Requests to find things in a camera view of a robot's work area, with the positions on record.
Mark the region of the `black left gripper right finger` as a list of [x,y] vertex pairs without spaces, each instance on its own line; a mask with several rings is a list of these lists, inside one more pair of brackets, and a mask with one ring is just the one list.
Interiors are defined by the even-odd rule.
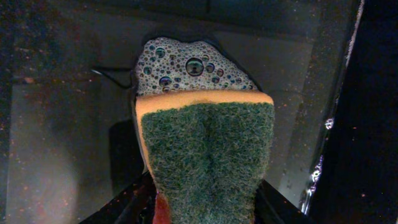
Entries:
[[314,224],[314,221],[263,180],[256,190],[254,224]]

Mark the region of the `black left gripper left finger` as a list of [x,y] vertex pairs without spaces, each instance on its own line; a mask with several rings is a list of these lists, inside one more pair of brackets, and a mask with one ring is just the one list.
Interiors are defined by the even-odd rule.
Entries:
[[145,172],[115,198],[79,224],[152,224],[155,185]]

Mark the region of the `orange green sponge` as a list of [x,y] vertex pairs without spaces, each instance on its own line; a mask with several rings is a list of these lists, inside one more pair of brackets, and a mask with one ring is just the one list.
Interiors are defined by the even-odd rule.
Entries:
[[154,223],[253,223],[273,139],[274,102],[257,90],[136,98],[157,195]]

